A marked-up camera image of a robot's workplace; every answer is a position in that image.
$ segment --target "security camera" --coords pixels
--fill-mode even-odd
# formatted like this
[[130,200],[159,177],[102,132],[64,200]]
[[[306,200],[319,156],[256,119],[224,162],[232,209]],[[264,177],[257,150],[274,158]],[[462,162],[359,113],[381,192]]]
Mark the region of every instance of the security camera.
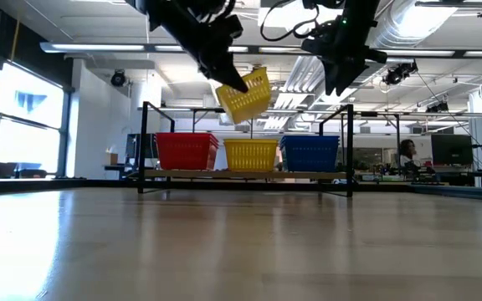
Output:
[[123,87],[127,83],[127,78],[124,75],[125,70],[115,70],[115,74],[110,78],[110,83],[115,87]]
[[410,74],[418,72],[418,65],[416,60],[411,64],[399,64],[396,68],[388,70],[388,73],[382,82],[387,85],[400,84],[402,81],[410,77]]

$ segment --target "computer monitor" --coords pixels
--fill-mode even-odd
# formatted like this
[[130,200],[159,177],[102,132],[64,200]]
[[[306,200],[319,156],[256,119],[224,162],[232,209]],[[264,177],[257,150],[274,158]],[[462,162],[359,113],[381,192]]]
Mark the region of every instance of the computer monitor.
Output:
[[[141,134],[129,134],[126,140],[126,157],[135,158],[139,147],[139,142],[141,139]],[[146,134],[145,138],[146,151],[145,158],[155,159],[157,158],[157,143],[156,136],[154,134]]]
[[468,135],[432,135],[433,164],[467,166],[474,163],[472,139]]

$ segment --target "cable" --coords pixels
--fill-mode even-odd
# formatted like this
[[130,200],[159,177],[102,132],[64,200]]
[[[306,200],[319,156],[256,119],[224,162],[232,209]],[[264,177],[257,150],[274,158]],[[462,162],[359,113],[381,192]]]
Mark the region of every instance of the cable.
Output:
[[226,9],[221,14],[219,14],[215,18],[215,20],[220,20],[220,19],[226,18],[230,13],[232,13],[233,8],[235,8],[235,0],[230,0]]
[[264,26],[265,26],[265,21],[267,20],[267,17],[269,16],[269,14],[275,9],[277,8],[278,6],[282,5],[282,4],[285,4],[285,3],[288,3],[288,2],[291,2],[291,0],[280,0],[278,1],[277,3],[275,3],[270,9],[269,11],[267,12],[267,14],[265,15],[265,18],[264,18],[264,21],[261,23],[261,26],[259,27],[259,34],[261,34],[261,37],[264,38],[265,41],[268,41],[268,42],[279,42],[287,37],[289,37],[292,33],[295,33],[295,36],[297,38],[306,38],[310,35],[310,33],[307,33],[307,34],[301,34],[301,33],[297,33],[296,30],[301,28],[302,26],[306,25],[306,24],[309,24],[309,23],[315,23],[316,26],[319,25],[317,24],[317,18],[319,17],[319,7],[318,6],[315,6],[315,11],[316,11],[316,15],[314,18],[310,19],[310,20],[306,20],[306,21],[303,21],[301,23],[298,23],[296,24],[293,29],[291,29],[289,32],[279,36],[278,38],[268,38],[265,36],[264,34]]
[[[428,84],[427,84],[427,82],[425,81],[425,79],[423,79],[423,76],[422,76],[419,72],[416,72],[416,74],[417,74],[417,75],[419,76],[419,78],[423,81],[423,83],[425,84],[425,87],[427,87],[427,89],[431,92],[431,94],[433,95],[433,97],[434,97],[439,103],[441,103],[440,99],[438,99],[438,96],[433,92],[433,90],[431,89],[431,87],[428,86]],[[454,116],[453,114],[451,114],[451,112],[448,111],[448,113],[449,113],[449,115],[457,122],[457,124],[459,124],[459,127],[460,127],[461,129],[465,130],[466,133],[475,141],[475,143],[477,143],[478,145],[480,145],[480,143],[477,141],[477,139],[475,139],[475,138],[472,136],[472,134],[463,127],[463,125],[460,123],[460,121],[458,121],[458,120],[455,118],[455,116]],[[479,160],[474,160],[474,161],[477,161],[477,162],[475,162],[475,163],[477,163],[477,166],[480,167],[479,164],[480,164],[481,162],[480,162]]]

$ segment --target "shelf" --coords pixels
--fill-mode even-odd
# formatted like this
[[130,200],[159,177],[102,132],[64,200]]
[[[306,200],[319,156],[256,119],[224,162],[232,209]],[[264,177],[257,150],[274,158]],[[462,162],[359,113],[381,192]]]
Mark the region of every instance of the shelf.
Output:
[[198,178],[207,177],[213,179],[315,179],[334,180],[345,179],[345,172],[258,172],[258,171],[145,171],[146,177],[181,177]]

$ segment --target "wall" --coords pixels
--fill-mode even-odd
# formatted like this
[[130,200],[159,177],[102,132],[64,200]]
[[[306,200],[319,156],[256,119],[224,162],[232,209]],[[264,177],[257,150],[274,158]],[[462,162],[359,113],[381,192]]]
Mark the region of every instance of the wall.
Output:
[[[82,59],[74,61],[70,100],[67,176],[88,179],[118,179],[115,171],[104,171],[107,149],[126,155],[128,134],[141,132],[142,99],[128,98],[86,68]],[[159,114],[148,113],[148,133],[159,131]]]

